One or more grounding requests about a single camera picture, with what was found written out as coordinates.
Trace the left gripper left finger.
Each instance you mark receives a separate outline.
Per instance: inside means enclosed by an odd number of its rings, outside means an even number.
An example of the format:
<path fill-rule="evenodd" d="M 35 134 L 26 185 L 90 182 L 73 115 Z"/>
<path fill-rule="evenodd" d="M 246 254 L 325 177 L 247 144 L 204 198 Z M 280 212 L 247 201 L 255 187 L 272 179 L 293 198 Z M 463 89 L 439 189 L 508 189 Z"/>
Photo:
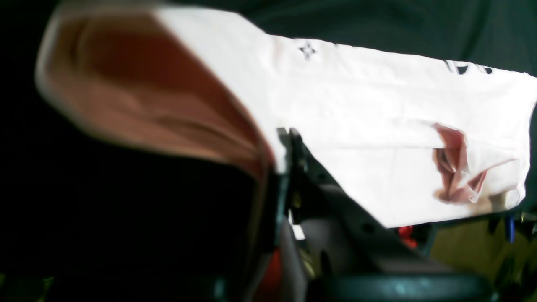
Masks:
<path fill-rule="evenodd" d="M 253 193 L 245 203 L 246 229 L 235 256 L 235 300 L 237 302 L 284 301 L 282 237 L 292 234 L 286 214 L 289 167 L 276 172 L 261 167 Z"/>

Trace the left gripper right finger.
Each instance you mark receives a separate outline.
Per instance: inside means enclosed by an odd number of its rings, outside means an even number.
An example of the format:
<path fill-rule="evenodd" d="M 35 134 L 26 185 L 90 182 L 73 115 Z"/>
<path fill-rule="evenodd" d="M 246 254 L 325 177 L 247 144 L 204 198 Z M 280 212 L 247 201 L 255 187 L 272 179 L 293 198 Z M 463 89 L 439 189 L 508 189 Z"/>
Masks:
<path fill-rule="evenodd" d="M 491 302 L 493 287 L 457 273 L 403 243 L 357 204 L 288 131 L 290 225 L 302 228 L 312 272 L 288 250 L 288 286 L 301 302 Z"/>

